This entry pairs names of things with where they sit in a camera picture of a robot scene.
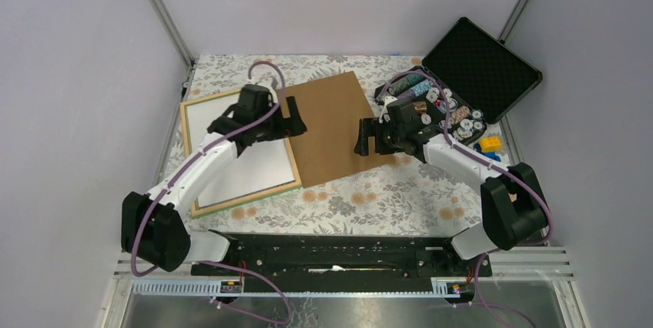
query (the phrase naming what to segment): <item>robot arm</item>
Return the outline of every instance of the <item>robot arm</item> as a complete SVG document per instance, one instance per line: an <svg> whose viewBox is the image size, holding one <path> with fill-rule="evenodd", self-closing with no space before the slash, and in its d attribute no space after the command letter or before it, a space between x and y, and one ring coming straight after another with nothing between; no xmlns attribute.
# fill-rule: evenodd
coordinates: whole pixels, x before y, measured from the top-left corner
<svg viewBox="0 0 653 328"><path fill-rule="evenodd" d="M122 202L122 248L132 252L138 228L152 203L157 201L142 233L137 256L165 271L184 261L221 261L229 240L215 232L189 231L183 224L197 196L216 174L255 142L298 136L306 131L294 97L286 99L290 117L277 109L251 129L245 127L265 116L276 103L271 86L246 85L238 102L211 123L203 141L182 165L145 195L131 192ZM220 141L221 137L230 138Z"/></svg>
<svg viewBox="0 0 653 328"><path fill-rule="evenodd" d="M509 172L544 198L530 166L524 163L505 166L488 161L466 146L456 143L454 148L435 125L422 123L410 100L390 103L387 114L389 120L360 120L355 153L366 156L367 139L374 137L377 153L405 152L415 156L421 162L454 174L481 196L482 223L447 241L445 250L453 264L463 264L494 249L511 249L548 225L534 198L501 172Z"/></svg>

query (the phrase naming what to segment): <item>open black case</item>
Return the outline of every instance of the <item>open black case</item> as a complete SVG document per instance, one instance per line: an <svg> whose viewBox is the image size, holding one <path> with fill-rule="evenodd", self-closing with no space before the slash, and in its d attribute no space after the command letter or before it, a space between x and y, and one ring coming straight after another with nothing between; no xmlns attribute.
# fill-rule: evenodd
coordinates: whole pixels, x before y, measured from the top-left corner
<svg viewBox="0 0 653 328"><path fill-rule="evenodd" d="M497 123L512 107L542 81L542 73L515 55L501 42L487 34L468 18L460 18L451 30L424 57L421 70L432 75L443 88L451 89L458 108L479 109L487 124ZM383 86L379 86L374 98ZM425 101L434 124L444 119L433 103L421 95L414 102ZM458 124L450 128L454 132ZM473 142L485 129L463 140Z"/></svg>

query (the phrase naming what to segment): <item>cardboard sheet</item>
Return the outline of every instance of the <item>cardboard sheet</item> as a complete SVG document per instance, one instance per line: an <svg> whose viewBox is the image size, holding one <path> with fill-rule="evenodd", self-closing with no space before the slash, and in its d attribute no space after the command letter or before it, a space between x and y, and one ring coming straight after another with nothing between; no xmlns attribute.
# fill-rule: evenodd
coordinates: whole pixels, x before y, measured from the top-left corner
<svg viewBox="0 0 653 328"><path fill-rule="evenodd" d="M373 141L369 156L353 153L359 119L373 117L353 72L288 87L286 96L295 96L307 128L290 138L304 188L395 162L393 155L374 153ZM282 109L288 116L285 99Z"/></svg>

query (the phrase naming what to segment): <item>white board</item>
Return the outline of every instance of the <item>white board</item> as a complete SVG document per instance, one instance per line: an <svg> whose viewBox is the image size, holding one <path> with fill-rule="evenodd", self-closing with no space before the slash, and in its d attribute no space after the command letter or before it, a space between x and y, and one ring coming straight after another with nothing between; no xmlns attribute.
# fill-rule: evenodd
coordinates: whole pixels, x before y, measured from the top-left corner
<svg viewBox="0 0 653 328"><path fill-rule="evenodd" d="M182 104L187 155L202 142L211 122L236 103L238 96L236 90ZM300 185L287 139L254 143L204 189L193 206L192 215L236 206Z"/></svg>

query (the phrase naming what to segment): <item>table surface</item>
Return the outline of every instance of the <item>table surface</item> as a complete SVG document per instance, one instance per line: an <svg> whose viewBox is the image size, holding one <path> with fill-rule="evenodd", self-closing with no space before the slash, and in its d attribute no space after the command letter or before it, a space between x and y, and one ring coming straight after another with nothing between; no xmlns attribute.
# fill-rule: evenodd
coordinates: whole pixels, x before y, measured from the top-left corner
<svg viewBox="0 0 653 328"><path fill-rule="evenodd" d="M246 84L256 60L277 64L288 85L343 72L356 73L375 114L374 89L398 72L419 65L410 56L203 55L188 99L237 89ZM276 75L260 66L254 78ZM502 136L488 126L485 136ZM176 128L165 164L169 175L184 160L181 126ZM499 153L509 162L507 149ZM469 186L437 167L397 154L397 164L381 166L323 185L281 193L196 219L190 229L223 232L453 236L481 220L481 199Z"/></svg>

